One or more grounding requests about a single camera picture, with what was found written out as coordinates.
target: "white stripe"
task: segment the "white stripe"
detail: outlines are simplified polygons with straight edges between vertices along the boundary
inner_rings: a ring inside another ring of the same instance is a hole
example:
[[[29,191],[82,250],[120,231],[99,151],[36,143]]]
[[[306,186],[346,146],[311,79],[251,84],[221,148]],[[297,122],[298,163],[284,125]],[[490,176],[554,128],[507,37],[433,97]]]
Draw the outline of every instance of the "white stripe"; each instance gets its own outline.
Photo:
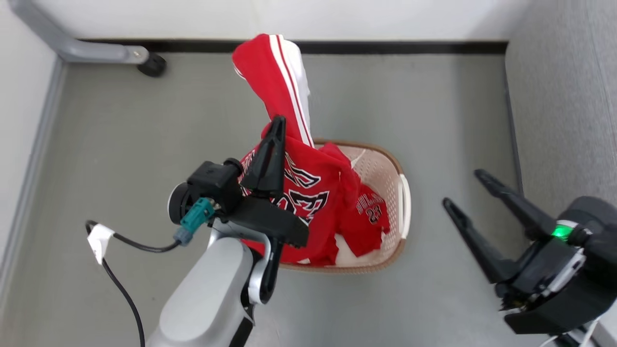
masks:
[[[276,64],[278,65],[278,69],[281,72],[283,79],[285,80],[285,85],[287,86],[289,98],[291,100],[291,104],[294,107],[294,113],[295,113],[294,116],[296,116],[296,123],[297,123],[298,129],[300,130],[300,136],[302,137],[302,142],[308,146],[312,146],[312,140],[309,138],[309,135],[304,130],[304,123],[302,122],[302,115],[300,111],[298,111],[298,105],[296,104],[296,96],[294,94],[291,81],[289,81],[289,75],[287,73],[287,69],[285,68],[285,63],[283,62],[281,51],[278,47],[278,40],[276,39],[276,35],[269,35],[269,36],[270,36],[270,50],[272,51]]]
[[[242,75],[242,73],[240,72],[240,70],[238,70],[238,68],[234,65],[233,67],[234,71],[238,74],[238,76],[240,76],[243,80],[246,81],[246,78],[244,78],[244,76]]]
[[[302,108],[302,98],[300,96],[300,88],[298,87],[298,81],[296,80],[296,73],[294,71],[293,63],[285,51],[285,47],[284,47],[285,39],[283,38],[282,35],[278,35],[278,36],[281,39],[280,48],[283,51],[283,60],[287,65],[287,68],[289,70],[289,75],[291,75],[291,83],[293,83],[293,89],[291,91],[295,91],[294,100],[297,101],[298,110],[300,112],[300,117],[303,120],[303,122],[299,124],[299,126],[302,127],[303,131],[307,132],[308,134],[307,137],[310,141],[310,146],[314,148],[315,144],[313,143],[313,138],[310,136],[309,120],[306,118],[306,115],[304,114],[304,109]]]

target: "gray robot arm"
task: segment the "gray robot arm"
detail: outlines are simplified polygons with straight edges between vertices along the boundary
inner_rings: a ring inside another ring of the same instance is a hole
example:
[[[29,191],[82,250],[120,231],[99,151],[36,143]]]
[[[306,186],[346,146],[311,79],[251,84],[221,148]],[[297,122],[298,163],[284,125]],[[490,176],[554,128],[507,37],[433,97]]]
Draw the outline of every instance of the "gray robot arm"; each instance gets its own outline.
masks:
[[[215,219],[204,255],[165,304],[148,347],[241,347],[254,325],[253,309],[265,304],[261,286],[270,257],[251,251],[239,238],[268,237],[234,222]]]

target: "white cable clip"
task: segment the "white cable clip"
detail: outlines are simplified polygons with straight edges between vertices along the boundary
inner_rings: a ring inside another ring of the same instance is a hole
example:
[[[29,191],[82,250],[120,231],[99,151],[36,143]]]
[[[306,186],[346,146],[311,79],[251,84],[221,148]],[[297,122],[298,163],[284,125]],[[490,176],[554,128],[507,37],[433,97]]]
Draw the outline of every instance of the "white cable clip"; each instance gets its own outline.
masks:
[[[92,252],[94,252],[94,257],[99,265],[103,265],[103,258],[105,257],[105,252],[107,251],[107,244],[109,244],[109,239],[115,234],[115,231],[107,228],[103,224],[97,224],[92,228],[90,235],[88,235],[88,243],[90,244],[90,248],[92,248]]]

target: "black rubber foot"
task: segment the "black rubber foot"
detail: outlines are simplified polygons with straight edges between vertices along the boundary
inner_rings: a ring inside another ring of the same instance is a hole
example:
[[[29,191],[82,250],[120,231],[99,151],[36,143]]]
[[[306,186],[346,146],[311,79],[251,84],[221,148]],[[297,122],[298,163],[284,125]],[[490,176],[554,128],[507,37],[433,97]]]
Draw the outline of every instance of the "black rubber foot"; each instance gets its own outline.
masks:
[[[166,68],[167,62],[156,53],[150,53],[145,63],[137,65],[137,69],[149,77],[160,77],[165,72]]]

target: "plastic basket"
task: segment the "plastic basket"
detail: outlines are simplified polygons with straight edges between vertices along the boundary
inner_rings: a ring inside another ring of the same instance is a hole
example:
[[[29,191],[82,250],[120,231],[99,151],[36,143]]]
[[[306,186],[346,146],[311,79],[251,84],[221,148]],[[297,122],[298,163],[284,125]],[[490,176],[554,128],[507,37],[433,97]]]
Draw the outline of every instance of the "plastic basket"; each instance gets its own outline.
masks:
[[[392,264],[405,248],[411,223],[411,195],[403,170],[396,158],[383,148],[371,144],[321,139],[315,140],[315,146],[323,146],[326,142],[336,144],[352,162],[362,182],[386,201],[390,232],[384,236],[381,249],[360,258],[349,259],[342,264],[326,267],[281,264],[281,267],[331,274],[364,274],[384,269]]]

